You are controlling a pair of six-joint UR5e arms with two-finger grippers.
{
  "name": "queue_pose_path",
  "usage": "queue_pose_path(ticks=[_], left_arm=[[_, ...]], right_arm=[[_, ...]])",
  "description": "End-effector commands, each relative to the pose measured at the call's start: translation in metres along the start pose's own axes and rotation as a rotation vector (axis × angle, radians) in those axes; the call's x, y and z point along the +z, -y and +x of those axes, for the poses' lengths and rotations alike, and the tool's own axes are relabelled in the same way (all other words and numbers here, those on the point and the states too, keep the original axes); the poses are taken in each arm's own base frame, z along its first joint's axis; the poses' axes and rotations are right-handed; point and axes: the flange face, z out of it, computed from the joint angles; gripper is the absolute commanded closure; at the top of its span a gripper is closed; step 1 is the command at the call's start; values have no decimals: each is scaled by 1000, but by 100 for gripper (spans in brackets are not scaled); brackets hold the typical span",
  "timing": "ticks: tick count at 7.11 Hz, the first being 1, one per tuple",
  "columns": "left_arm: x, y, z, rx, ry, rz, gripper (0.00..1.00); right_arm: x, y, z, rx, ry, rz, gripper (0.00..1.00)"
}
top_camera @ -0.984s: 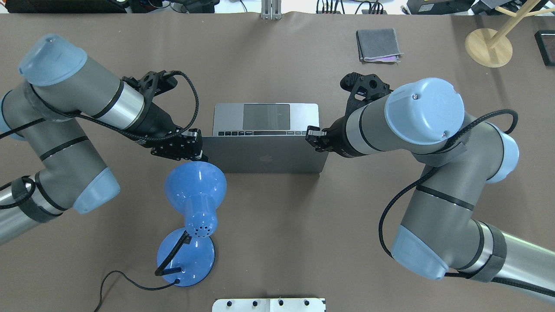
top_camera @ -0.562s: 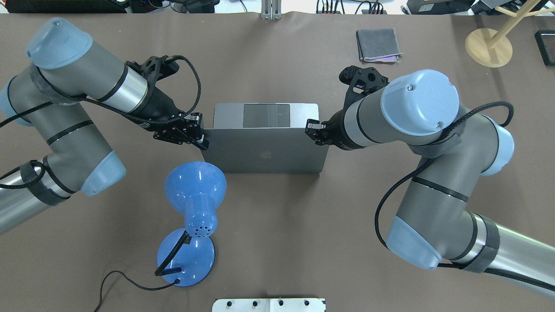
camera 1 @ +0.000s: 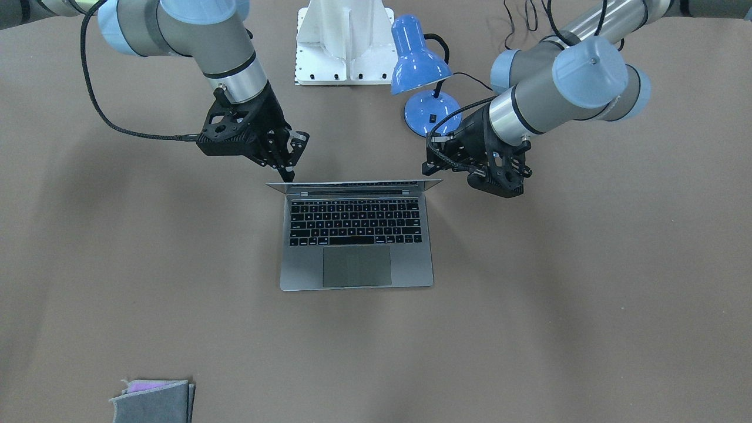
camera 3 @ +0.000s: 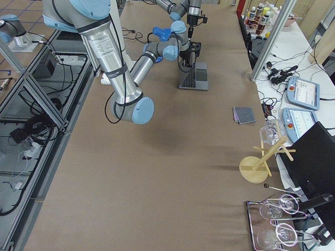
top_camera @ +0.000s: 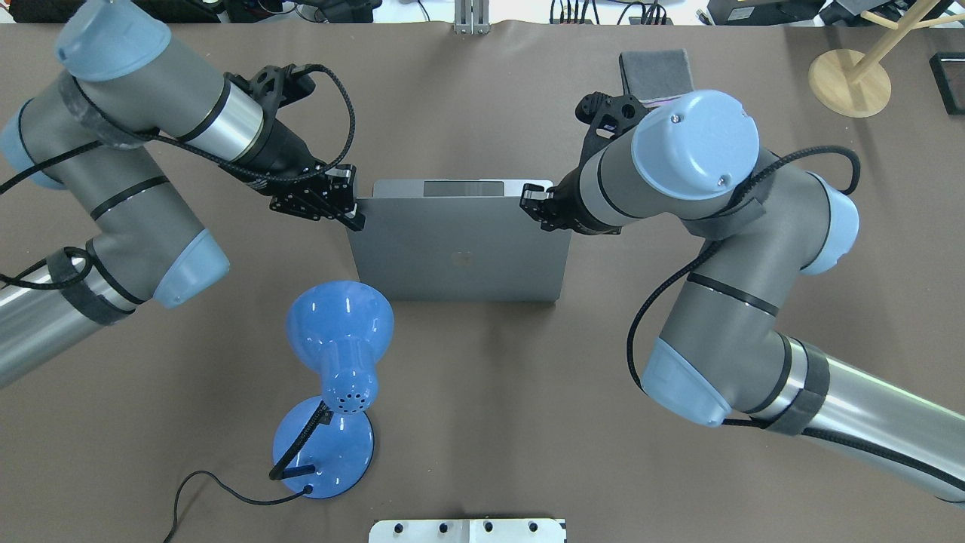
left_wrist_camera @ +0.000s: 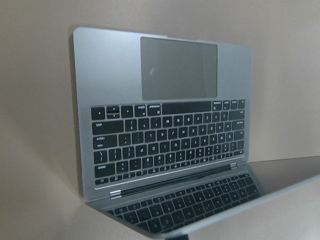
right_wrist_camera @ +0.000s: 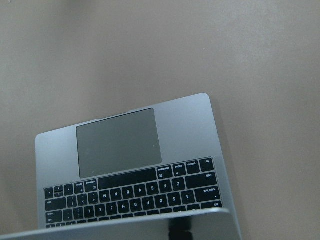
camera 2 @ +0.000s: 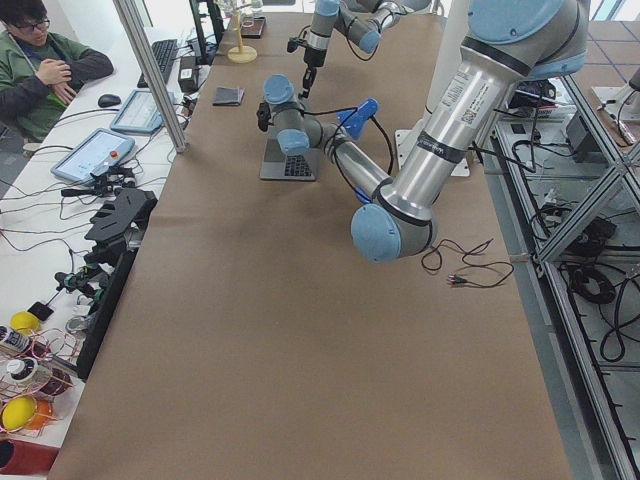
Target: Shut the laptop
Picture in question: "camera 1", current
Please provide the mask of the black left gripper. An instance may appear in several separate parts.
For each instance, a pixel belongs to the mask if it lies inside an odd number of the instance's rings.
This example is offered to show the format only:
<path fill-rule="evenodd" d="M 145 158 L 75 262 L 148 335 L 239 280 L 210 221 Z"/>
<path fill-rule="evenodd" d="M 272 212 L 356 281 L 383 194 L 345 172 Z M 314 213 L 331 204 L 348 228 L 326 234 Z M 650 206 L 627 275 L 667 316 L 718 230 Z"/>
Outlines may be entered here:
<path fill-rule="evenodd" d="M 494 163 L 486 148 L 489 130 L 489 105 L 484 105 L 460 123 L 459 128 L 441 136 L 438 132 L 425 135 L 427 158 L 422 164 L 422 174 L 432 176 L 440 170 L 470 172 L 470 166 L 484 172 L 500 175 L 499 166 Z"/>

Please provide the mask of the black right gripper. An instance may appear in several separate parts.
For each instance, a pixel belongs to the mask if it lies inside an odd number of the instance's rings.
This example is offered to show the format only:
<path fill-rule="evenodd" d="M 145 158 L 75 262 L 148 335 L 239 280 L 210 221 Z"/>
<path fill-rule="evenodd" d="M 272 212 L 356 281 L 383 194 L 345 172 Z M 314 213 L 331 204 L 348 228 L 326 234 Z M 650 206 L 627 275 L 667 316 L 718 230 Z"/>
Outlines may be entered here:
<path fill-rule="evenodd" d="M 252 160 L 269 159 L 283 182 L 293 182 L 294 166 L 303 155 L 310 134 L 291 130 L 271 83 L 266 83 L 255 98 L 237 104 L 236 110 L 245 113 L 241 122 L 241 147 L 237 154 Z"/>

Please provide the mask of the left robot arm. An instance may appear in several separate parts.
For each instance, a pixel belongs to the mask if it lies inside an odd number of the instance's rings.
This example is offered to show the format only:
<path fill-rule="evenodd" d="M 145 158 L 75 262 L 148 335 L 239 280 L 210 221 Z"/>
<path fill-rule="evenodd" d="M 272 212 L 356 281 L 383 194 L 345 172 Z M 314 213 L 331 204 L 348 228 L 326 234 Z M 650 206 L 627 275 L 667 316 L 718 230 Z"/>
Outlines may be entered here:
<path fill-rule="evenodd" d="M 571 120 L 632 117 L 647 104 L 650 83 L 624 62 L 617 42 L 663 17 L 750 19 L 749 1 L 605 1 L 528 51 L 500 54 L 492 67 L 496 96 L 444 137 L 427 134 L 422 173 L 468 172 L 518 184 L 530 139 Z"/>

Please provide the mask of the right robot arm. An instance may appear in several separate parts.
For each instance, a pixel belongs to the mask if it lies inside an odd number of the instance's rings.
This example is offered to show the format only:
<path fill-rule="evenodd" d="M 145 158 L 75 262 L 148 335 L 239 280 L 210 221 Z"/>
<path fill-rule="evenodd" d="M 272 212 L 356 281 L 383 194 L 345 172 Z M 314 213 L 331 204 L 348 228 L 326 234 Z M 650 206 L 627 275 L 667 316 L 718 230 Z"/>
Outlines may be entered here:
<path fill-rule="evenodd" d="M 3 1 L 2 29 L 56 16 L 82 16 L 80 63 L 89 99 L 111 129 L 129 136 L 195 144 L 207 156 L 244 156 L 294 180 L 294 166 L 309 134 L 292 129 L 261 67 L 252 33 L 244 26 L 247 1 Z M 197 63 L 214 95 L 202 130 L 161 136 L 122 128 L 96 100 L 86 55 L 96 19 L 111 48 L 126 55 L 182 56 Z"/>

